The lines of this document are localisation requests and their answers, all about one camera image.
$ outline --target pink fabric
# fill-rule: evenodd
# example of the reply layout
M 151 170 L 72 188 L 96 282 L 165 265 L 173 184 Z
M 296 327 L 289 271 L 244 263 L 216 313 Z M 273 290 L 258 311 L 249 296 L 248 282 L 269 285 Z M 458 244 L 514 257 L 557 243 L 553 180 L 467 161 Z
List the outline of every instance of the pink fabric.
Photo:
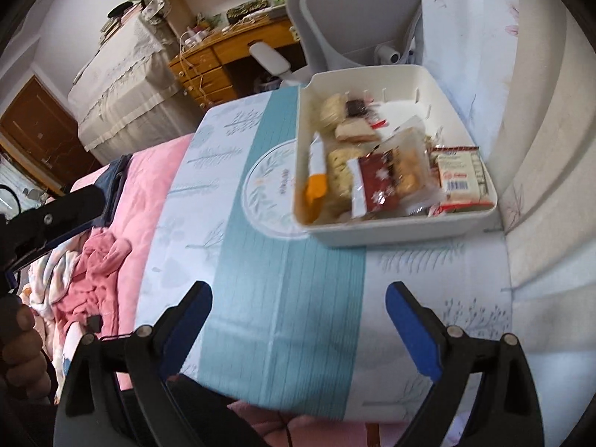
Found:
M 128 334 L 135 326 L 136 303 L 153 234 L 192 138 L 189 134 L 139 151 L 130 160 L 114 222 L 109 228 L 116 238 L 125 238 L 132 245 L 132 252 L 118 273 L 118 334 Z M 95 183 L 106 169 L 81 178 L 73 190 Z
M 74 268 L 68 293 L 55 305 L 54 316 L 60 331 L 60 344 L 73 322 L 87 323 L 100 314 L 102 336 L 118 333 L 118 270 L 132 247 L 126 239 L 116 239 L 107 229 L 93 229 Z
M 286 413 L 280 416 L 279 412 L 245 402 L 236 402 L 229 407 L 272 447 L 287 447 L 285 422 L 295 447 L 367 447 L 367 428 L 362 422 L 338 422 Z M 407 422 L 379 425 L 381 447 L 393 447 L 407 426 Z

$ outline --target blue clamp pad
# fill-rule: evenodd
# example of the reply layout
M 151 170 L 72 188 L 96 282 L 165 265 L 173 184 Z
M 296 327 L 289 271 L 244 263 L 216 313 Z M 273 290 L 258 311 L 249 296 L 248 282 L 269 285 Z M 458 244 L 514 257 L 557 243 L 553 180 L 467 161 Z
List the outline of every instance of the blue clamp pad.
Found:
M 154 347 L 161 362 L 162 381 L 177 375 L 211 312 L 213 294 L 205 282 L 195 282 L 176 307 L 168 309 L 155 326 Z
M 437 328 L 438 318 L 433 318 L 434 313 L 416 301 L 403 282 L 389 286 L 385 305 L 418 372 L 437 383 L 443 373 L 441 359 L 446 347 L 445 338 Z

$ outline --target table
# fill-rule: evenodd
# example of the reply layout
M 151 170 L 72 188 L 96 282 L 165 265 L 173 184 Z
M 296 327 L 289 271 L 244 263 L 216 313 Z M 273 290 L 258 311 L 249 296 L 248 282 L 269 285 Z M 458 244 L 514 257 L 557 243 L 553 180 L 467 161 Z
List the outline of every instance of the table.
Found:
M 207 113 L 164 205 L 135 326 L 204 280 L 213 310 L 184 373 L 265 408 L 410 419 L 430 384 L 387 316 L 387 286 L 403 280 L 443 322 L 499 338 L 511 327 L 500 221 L 449 240 L 325 248 L 291 214 L 296 99 L 281 89 Z
M 263 16 L 210 35 L 184 52 L 183 59 L 175 56 L 170 69 L 202 108 L 233 101 L 251 95 L 254 79 L 264 72 L 248 52 L 258 41 L 281 51 L 294 70 L 306 65 L 290 19 Z

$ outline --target circular print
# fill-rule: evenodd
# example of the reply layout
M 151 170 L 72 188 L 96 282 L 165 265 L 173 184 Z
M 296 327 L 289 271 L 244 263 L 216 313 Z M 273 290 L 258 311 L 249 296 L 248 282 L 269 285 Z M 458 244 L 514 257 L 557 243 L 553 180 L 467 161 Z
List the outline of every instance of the circular print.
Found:
M 285 240 L 307 237 L 292 212 L 295 173 L 295 139 L 270 149 L 248 172 L 242 186 L 242 209 L 255 230 Z

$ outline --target human hand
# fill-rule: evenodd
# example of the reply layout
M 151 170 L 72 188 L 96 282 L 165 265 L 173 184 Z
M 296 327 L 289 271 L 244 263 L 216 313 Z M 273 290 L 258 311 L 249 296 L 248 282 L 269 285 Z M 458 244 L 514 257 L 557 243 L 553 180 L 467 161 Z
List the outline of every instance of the human hand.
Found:
M 51 390 L 47 361 L 42 352 L 43 341 L 34 330 L 35 318 L 29 306 L 17 311 L 17 323 L 23 331 L 2 349 L 2 359 L 9 366 L 6 381 L 24 387 L 31 399 L 47 396 Z

